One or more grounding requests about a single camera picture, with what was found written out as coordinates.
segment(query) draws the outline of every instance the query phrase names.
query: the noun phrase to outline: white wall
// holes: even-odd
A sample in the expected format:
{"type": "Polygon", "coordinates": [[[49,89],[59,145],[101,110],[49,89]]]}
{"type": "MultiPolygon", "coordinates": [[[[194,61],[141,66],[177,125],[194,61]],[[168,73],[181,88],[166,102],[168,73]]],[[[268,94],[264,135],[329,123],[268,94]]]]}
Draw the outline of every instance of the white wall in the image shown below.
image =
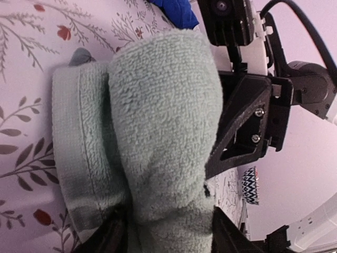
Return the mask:
{"type": "MultiPolygon", "coordinates": [[[[253,1],[258,10],[268,2],[253,1]]],[[[337,0],[296,2],[337,60],[337,0]]],[[[286,5],[277,5],[272,14],[288,62],[323,64],[306,30],[286,5]]],[[[259,240],[280,226],[301,219],[337,192],[337,127],[294,107],[283,150],[276,153],[270,149],[255,165],[259,170],[261,205],[249,206],[249,221],[251,239],[259,240]]],[[[333,241],[337,241],[337,231],[317,244],[333,241]]]]}

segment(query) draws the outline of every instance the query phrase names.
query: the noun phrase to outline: blue and white patterned bowl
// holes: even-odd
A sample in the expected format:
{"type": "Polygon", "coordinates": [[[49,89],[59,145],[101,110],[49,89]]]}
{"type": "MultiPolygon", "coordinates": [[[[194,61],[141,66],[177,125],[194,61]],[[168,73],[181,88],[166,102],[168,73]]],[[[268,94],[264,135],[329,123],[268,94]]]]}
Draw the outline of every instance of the blue and white patterned bowl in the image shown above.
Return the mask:
{"type": "Polygon", "coordinates": [[[260,187],[256,167],[245,171],[242,176],[241,186],[242,194],[246,202],[251,205],[259,205],[260,187]]]}

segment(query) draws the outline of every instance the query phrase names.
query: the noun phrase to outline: camera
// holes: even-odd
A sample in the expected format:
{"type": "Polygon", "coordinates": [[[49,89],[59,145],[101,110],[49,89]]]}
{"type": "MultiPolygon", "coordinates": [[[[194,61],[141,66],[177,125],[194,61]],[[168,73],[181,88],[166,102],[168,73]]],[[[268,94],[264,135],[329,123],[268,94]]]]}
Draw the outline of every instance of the camera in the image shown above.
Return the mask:
{"type": "Polygon", "coordinates": [[[207,36],[215,46],[247,46],[254,40],[250,0],[198,0],[207,36]]]}

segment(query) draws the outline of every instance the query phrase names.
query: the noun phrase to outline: screw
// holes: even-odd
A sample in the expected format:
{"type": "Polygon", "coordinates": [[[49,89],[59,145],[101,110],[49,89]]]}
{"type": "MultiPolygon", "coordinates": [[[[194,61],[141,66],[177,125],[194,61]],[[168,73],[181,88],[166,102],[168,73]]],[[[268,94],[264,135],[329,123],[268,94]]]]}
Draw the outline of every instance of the screw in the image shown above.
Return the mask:
{"type": "Polygon", "coordinates": [[[257,108],[256,110],[255,110],[255,116],[257,116],[257,117],[262,117],[263,115],[264,115],[264,110],[262,109],[262,108],[257,108]]]}
{"type": "Polygon", "coordinates": [[[261,140],[261,137],[258,134],[252,135],[252,142],[258,143],[261,140]]]}
{"type": "Polygon", "coordinates": [[[216,7],[222,12],[224,12],[225,10],[227,10],[227,3],[225,1],[220,0],[217,2],[216,7]]]}

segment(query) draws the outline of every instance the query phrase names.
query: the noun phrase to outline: gray object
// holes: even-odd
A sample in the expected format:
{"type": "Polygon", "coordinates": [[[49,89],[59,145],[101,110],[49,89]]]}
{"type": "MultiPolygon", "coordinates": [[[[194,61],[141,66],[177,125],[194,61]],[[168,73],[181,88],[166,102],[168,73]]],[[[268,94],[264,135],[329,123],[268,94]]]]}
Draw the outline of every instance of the gray object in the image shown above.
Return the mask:
{"type": "Polygon", "coordinates": [[[209,42],[193,31],[138,42],[111,63],[57,70],[55,161],[81,241],[132,203],[129,252],[211,252],[204,165],[221,111],[209,42]]]}
{"type": "Polygon", "coordinates": [[[95,58],[91,56],[91,53],[87,49],[79,47],[74,52],[69,62],[69,66],[80,66],[84,63],[95,62],[95,61],[96,61],[95,58]]]}

